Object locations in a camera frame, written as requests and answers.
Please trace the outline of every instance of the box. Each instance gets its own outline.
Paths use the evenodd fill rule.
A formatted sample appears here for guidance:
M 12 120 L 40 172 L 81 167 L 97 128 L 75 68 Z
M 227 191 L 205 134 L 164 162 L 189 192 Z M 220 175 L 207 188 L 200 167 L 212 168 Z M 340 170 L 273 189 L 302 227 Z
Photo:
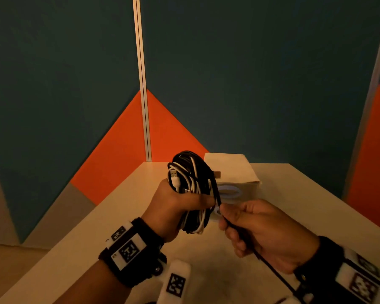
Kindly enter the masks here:
M 243 154 L 208 152 L 204 161 L 214 171 L 222 202 L 236 204 L 256 199 L 261 182 Z M 220 216 L 217 206 L 214 212 Z M 219 217 L 212 214 L 211 219 Z

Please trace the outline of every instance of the orange wall panel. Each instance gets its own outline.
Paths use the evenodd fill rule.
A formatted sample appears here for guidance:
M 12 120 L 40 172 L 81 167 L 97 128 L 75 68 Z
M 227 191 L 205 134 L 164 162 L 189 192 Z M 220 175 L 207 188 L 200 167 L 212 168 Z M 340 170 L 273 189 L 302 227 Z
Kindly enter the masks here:
M 184 150 L 204 158 L 207 149 L 148 90 L 147 95 L 152 161 L 170 162 Z
M 380 226 L 380 85 L 374 98 L 346 201 Z
M 141 93 L 138 92 L 71 183 L 98 205 L 144 161 Z

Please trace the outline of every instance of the tabletop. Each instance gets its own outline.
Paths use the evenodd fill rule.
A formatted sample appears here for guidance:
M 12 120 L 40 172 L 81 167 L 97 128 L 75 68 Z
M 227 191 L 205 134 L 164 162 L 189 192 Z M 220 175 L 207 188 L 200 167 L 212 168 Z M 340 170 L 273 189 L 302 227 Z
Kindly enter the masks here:
M 318 235 L 346 245 L 380 267 L 380 228 L 289 164 L 252 163 L 262 184 L 258 197 L 269 200 Z M 144 212 L 166 163 L 142 163 L 100 205 L 50 250 L 1 299 L 0 304 L 50 304 L 96 260 L 105 240 L 122 223 Z M 239 259 L 231 242 L 210 222 L 203 235 L 180 232 L 162 252 L 168 260 L 192 266 L 185 303 L 273 304 L 290 292 L 254 256 Z M 294 286 L 294 276 L 285 276 Z M 127 303 L 156 301 L 162 283 L 136 286 Z

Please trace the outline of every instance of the floor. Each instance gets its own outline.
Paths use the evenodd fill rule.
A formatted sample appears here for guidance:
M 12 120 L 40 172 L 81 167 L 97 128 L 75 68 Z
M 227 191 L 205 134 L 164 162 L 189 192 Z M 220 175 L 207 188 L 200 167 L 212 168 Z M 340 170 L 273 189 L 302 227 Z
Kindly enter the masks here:
M 0 297 L 48 251 L 0 245 Z

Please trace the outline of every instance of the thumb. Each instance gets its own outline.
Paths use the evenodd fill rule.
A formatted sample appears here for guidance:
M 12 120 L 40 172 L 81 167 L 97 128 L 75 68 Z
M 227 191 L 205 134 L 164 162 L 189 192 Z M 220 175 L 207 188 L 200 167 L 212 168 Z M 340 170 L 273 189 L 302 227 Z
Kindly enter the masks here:
M 207 194 L 183 194 L 183 210 L 203 210 L 215 205 L 215 199 Z
M 237 205 L 224 203 L 220 206 L 220 212 L 232 224 L 254 231 L 257 221 L 255 215 L 242 211 Z

